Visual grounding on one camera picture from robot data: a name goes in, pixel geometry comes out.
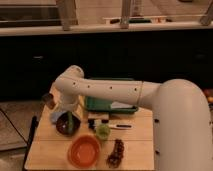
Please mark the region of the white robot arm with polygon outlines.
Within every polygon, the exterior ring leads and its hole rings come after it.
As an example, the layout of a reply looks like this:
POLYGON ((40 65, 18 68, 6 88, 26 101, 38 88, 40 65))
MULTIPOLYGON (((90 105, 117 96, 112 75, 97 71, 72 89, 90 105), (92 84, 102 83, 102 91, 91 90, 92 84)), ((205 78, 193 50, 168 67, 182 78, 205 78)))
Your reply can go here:
POLYGON ((55 82, 60 102, 71 109, 80 95, 153 112, 155 171, 213 171, 213 123, 202 90, 185 79, 164 83, 86 79, 72 65, 55 82))

